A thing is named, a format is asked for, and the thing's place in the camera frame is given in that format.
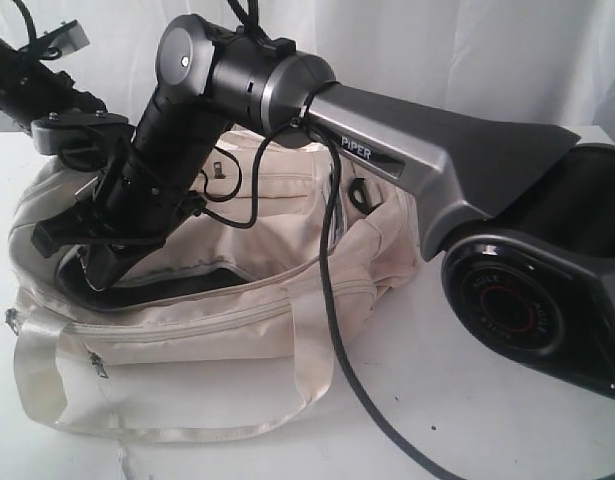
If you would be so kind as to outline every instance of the bag strap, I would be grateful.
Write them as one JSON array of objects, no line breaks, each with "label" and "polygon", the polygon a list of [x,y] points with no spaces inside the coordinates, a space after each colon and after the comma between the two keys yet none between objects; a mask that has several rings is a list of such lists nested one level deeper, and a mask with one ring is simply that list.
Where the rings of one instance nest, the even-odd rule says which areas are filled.
[{"label": "bag strap", "polygon": [[71,321],[38,308],[21,328],[14,353],[14,376],[27,416],[57,430],[92,434],[122,441],[223,442],[256,437],[284,425],[320,399],[331,385],[334,353],[329,338],[325,304],[316,279],[284,285],[294,324],[295,385],[301,405],[276,419],[257,425],[226,428],[126,428],[115,415],[96,414],[86,421],[60,418],[68,400],[56,365],[58,341]]}]

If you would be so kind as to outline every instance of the white surface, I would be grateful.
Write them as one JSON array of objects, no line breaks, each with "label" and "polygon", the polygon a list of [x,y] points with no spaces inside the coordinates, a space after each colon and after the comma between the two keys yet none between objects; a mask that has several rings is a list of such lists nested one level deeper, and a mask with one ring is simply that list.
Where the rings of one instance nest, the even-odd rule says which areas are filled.
[{"label": "white surface", "polygon": [[[597,128],[583,130],[589,141],[607,140]],[[15,337],[3,314],[15,287],[6,232],[17,198],[43,162],[24,135],[0,134],[0,479],[122,479],[113,441],[35,425],[18,403],[11,368]],[[440,259],[423,265],[413,282],[388,294],[349,349],[386,416],[432,459],[470,479],[588,480],[615,471],[615,402],[487,350],[449,309],[439,266]],[[136,387],[134,410],[164,398],[156,382],[171,371],[152,367],[136,375],[156,387],[143,396]],[[83,379],[111,400],[111,386],[139,372],[110,373],[110,381],[98,384],[90,370]],[[168,400],[169,419],[197,414],[223,422],[271,408],[252,392],[264,385],[276,395],[276,381],[290,380],[291,365],[207,362],[190,365],[187,373],[181,405]],[[218,379],[229,386],[210,387]],[[221,398],[226,391],[231,396]],[[209,410],[212,401],[223,408]],[[230,410],[232,404],[242,411]],[[222,445],[131,445],[129,452],[134,480],[431,478],[382,436],[339,372],[321,403],[269,435]]]},{"label": "white surface", "polygon": [[[38,31],[78,19],[91,45],[49,63],[136,122],[167,23],[194,12],[236,26],[226,0],[25,0]],[[377,93],[507,121],[601,125],[615,139],[615,0],[260,0],[275,38]],[[0,35],[27,42],[13,2]],[[10,122],[0,116],[0,129]]]}]

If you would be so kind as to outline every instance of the zipper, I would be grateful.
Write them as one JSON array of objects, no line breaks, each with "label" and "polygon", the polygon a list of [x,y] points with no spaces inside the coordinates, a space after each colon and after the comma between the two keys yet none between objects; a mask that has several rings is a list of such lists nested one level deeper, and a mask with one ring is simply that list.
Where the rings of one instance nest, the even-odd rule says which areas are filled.
[{"label": "zipper", "polygon": [[[350,295],[354,293],[367,293],[376,295],[376,288],[368,280],[347,280],[334,286],[336,296]],[[22,324],[29,318],[30,312],[18,306],[16,319]],[[148,343],[163,340],[175,340],[180,338],[208,335],[234,328],[245,327],[269,318],[285,313],[291,313],[289,299],[283,298],[267,305],[260,305],[238,312],[213,315],[210,317],[196,318],[184,325],[168,325],[156,331],[141,331],[141,326],[115,326],[115,325],[86,325],[70,323],[65,327],[65,333],[77,335],[86,340],[122,343]]]}]

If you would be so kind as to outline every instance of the cream bag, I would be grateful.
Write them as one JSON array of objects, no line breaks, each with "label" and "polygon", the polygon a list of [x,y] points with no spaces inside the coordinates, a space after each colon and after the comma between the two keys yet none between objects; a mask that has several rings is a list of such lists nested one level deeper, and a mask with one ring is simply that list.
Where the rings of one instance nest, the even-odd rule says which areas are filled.
[{"label": "cream bag", "polygon": [[[223,136],[220,145],[238,157],[244,181],[237,198],[210,203],[212,210],[234,220],[249,218],[251,164],[259,142],[249,132]],[[229,193],[236,166],[218,153],[206,165],[208,191]],[[222,167],[225,178],[212,178],[212,167]],[[218,267],[249,283],[100,313],[68,301],[54,288],[55,269],[68,249],[44,259],[30,243],[35,222],[71,206],[75,193],[93,178],[50,161],[24,192],[9,237],[19,281],[11,319],[19,334],[14,370],[27,415],[57,429],[123,440],[224,441],[270,431],[321,398],[330,387],[335,362],[317,263],[330,173],[329,153],[320,146],[287,150],[272,144],[260,169],[260,216],[253,228],[238,230],[206,215],[192,217],[118,286],[202,275]],[[349,187],[357,178],[365,179],[373,208],[369,215],[350,198]],[[196,188],[202,191],[199,179]],[[343,159],[340,199],[330,236],[330,268],[343,339],[349,342],[369,321],[376,301],[412,278],[418,257],[409,196]],[[178,362],[182,367],[189,366],[183,362],[251,363],[292,355],[300,404],[257,424],[131,428],[108,412],[64,415],[68,405],[80,400],[68,398],[57,359],[79,359],[88,371],[95,368],[106,377],[113,365],[156,368]],[[194,388],[208,392],[212,385]],[[162,407],[172,408],[175,402],[172,398]]]}]

